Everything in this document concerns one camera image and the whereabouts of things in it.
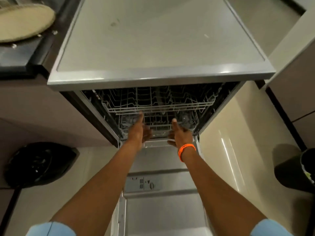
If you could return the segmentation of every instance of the orange bracelet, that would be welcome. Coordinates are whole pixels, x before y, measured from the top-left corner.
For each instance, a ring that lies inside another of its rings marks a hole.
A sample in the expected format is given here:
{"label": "orange bracelet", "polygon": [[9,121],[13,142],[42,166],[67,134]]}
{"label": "orange bracelet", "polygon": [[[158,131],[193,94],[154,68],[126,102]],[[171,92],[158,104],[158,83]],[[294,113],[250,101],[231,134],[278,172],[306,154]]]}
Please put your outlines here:
{"label": "orange bracelet", "polygon": [[181,162],[183,162],[183,160],[181,159],[181,154],[183,153],[183,150],[184,150],[186,147],[193,147],[193,148],[196,150],[196,148],[195,148],[195,146],[194,146],[193,144],[185,144],[185,145],[183,145],[181,148],[179,148],[178,156],[179,156],[179,160],[180,160]]}

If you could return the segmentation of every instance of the beige cloth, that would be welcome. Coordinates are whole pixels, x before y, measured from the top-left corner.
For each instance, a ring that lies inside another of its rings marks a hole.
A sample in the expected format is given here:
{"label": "beige cloth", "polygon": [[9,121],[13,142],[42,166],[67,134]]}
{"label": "beige cloth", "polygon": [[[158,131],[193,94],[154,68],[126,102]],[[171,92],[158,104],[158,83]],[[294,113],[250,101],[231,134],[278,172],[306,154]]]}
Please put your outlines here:
{"label": "beige cloth", "polygon": [[41,4],[10,6],[0,9],[0,43],[26,39],[37,35],[55,20],[55,12]]}

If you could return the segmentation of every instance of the shirt sleeve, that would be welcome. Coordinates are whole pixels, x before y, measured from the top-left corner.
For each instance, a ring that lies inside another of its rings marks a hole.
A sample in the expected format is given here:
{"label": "shirt sleeve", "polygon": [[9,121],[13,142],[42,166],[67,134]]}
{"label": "shirt sleeve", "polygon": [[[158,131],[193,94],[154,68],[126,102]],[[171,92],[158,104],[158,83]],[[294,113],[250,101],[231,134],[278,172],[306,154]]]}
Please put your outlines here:
{"label": "shirt sleeve", "polygon": [[48,222],[32,226],[26,236],[76,236],[76,234],[62,223]]}
{"label": "shirt sleeve", "polygon": [[271,219],[260,221],[250,236],[293,236],[282,225]]}

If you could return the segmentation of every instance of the wire rack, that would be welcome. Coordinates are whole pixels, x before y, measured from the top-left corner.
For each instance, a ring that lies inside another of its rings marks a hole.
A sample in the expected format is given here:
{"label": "wire rack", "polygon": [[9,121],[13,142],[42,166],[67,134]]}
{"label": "wire rack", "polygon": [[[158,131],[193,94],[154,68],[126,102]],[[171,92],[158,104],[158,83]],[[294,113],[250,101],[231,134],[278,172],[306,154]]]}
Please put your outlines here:
{"label": "wire rack", "polygon": [[214,104],[224,83],[194,84],[161,87],[136,87],[97,90],[109,113],[129,115],[143,113],[165,114],[199,110]]}
{"label": "wire rack", "polygon": [[[128,128],[136,122],[137,118],[138,114],[119,115],[119,118],[117,118],[118,126],[125,138],[128,135]],[[194,131],[199,123],[199,118],[195,111],[180,112],[180,114],[177,112],[145,113],[144,123],[153,130],[154,138],[166,137],[171,130],[173,118],[176,118],[181,126],[191,131]]]}

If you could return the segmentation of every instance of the left hand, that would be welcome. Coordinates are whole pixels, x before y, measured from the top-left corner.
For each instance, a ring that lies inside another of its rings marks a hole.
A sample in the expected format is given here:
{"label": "left hand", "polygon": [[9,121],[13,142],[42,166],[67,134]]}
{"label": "left hand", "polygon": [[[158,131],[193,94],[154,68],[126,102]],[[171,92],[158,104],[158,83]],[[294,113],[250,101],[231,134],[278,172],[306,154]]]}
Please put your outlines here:
{"label": "left hand", "polygon": [[141,150],[142,143],[152,137],[152,130],[149,126],[142,123],[144,115],[140,112],[138,120],[133,124],[128,131],[128,142],[136,144],[137,151]]}

